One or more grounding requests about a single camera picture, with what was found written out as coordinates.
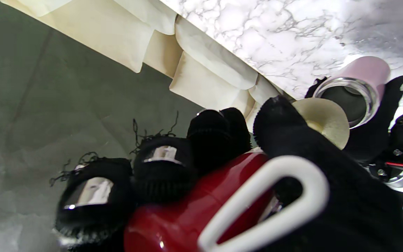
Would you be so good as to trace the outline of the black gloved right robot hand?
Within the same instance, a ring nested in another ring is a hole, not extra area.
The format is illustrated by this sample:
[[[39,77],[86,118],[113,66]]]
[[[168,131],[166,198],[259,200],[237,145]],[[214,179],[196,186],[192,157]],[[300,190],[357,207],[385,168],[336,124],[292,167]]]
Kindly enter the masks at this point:
[[[252,149],[235,107],[204,110],[187,136],[144,136],[133,164],[93,156],[63,171],[54,234],[70,252],[403,252],[396,193],[362,165],[301,156],[307,126],[343,150],[335,102],[268,99]]]

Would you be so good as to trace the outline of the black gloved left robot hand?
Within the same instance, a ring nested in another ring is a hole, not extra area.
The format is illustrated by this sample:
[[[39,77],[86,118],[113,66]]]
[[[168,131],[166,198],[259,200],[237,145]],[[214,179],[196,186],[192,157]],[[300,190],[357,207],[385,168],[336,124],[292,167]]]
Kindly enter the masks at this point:
[[[385,92],[375,116],[363,126],[350,131],[344,150],[338,150],[320,133],[304,126],[297,134],[304,145],[301,156],[319,165],[353,166],[356,163],[368,163],[388,147],[388,127],[402,96],[403,76],[399,76],[385,85]]]

